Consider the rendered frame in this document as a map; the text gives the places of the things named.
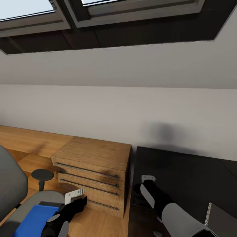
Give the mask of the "notebook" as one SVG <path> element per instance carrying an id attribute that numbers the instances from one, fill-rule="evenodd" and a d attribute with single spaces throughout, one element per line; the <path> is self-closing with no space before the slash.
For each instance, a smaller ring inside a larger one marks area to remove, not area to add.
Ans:
<path id="1" fill-rule="evenodd" d="M 237 237 L 237 219 L 210 203 L 205 226 L 217 237 Z"/>

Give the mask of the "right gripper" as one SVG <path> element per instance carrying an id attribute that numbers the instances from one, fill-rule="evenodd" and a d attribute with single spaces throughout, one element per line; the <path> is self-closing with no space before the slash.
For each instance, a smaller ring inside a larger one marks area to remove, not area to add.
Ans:
<path id="1" fill-rule="evenodd" d="M 133 186 L 133 191 L 135 191 L 136 194 L 141 194 L 140 187 L 141 187 L 141 184 L 136 184 L 135 186 Z"/>

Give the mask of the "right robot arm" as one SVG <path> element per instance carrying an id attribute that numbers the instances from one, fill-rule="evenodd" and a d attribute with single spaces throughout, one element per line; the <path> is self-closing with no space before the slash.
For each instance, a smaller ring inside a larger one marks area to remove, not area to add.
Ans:
<path id="1" fill-rule="evenodd" d="M 193 218 L 155 183 L 156 178 L 142 175 L 142 184 L 133 186 L 142 194 L 167 228 L 171 237 L 217 237 L 210 228 Z"/>

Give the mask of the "folder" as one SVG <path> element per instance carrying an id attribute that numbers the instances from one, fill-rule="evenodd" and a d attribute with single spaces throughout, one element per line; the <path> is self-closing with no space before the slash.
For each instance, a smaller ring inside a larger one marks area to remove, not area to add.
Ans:
<path id="1" fill-rule="evenodd" d="M 57 212 L 59 207 L 34 205 L 12 237 L 41 237 L 46 222 Z"/>

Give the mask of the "swivel chair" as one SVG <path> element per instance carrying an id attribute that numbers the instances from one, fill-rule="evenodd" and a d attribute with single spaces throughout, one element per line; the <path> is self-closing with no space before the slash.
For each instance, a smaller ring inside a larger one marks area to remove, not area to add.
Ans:
<path id="1" fill-rule="evenodd" d="M 43 190 L 46 181 L 54 174 L 47 169 L 37 169 L 32 177 L 39 180 L 39 192 L 20 204 L 28 194 L 28 177 L 11 154 L 0 145 L 0 223 L 16 210 L 0 226 L 0 237 L 12 237 L 34 205 L 60 207 L 65 204 L 65 195 L 58 191 Z"/>

